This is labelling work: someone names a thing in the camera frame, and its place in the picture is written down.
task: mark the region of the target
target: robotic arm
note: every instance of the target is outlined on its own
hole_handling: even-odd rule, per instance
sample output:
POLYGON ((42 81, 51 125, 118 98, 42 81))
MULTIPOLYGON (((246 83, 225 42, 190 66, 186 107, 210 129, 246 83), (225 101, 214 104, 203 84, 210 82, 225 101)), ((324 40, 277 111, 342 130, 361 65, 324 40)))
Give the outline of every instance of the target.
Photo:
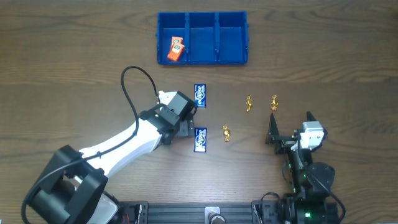
MULTIPOLYGON (((123 215, 118 213, 118 201, 104 192, 108 177, 160 144, 170 144, 174 137, 194 135, 191 110, 196 109, 195 102, 179 91, 160 91, 159 100, 159 105, 140 114, 134 138, 107 154, 46 178, 28 204, 51 224, 120 223, 123 215)), ((38 180, 65 164, 117 146, 131 136, 135 128, 136 123, 111 139, 78 152, 70 146, 59 149, 38 180)))

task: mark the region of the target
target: blue plastic bin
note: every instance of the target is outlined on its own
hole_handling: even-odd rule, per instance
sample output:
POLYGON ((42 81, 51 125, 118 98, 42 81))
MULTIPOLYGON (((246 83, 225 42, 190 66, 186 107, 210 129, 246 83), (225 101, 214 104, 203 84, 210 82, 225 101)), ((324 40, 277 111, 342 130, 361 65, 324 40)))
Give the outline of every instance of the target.
POLYGON ((157 61, 161 65, 244 64, 248 42, 246 11, 158 14, 157 61), (182 37, 185 46, 178 62, 167 58, 173 36, 182 37))

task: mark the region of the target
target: wooden table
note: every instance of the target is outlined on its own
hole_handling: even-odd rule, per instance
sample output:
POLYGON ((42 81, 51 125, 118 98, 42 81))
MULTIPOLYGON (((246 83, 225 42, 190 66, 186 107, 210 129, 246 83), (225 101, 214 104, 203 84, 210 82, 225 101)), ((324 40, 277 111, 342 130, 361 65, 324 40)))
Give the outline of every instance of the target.
MULTIPOLYGON (((131 125, 119 78, 137 65, 159 90, 193 97, 194 83, 207 84, 195 124, 208 128, 208 152, 180 139, 142 156, 109 181, 118 199, 250 202, 291 192, 285 157, 264 144, 278 94, 282 134, 300 128, 307 110, 328 129, 313 158, 336 169, 345 223, 397 221, 397 12, 395 0, 3 1, 0 219, 22 222, 22 199, 58 148, 93 146, 131 125), (157 64, 158 11, 225 10, 248 12, 247 65, 157 64)), ((138 111, 155 104, 143 74, 129 72, 126 85, 138 111)), ((31 209, 28 217, 42 223, 31 209)))

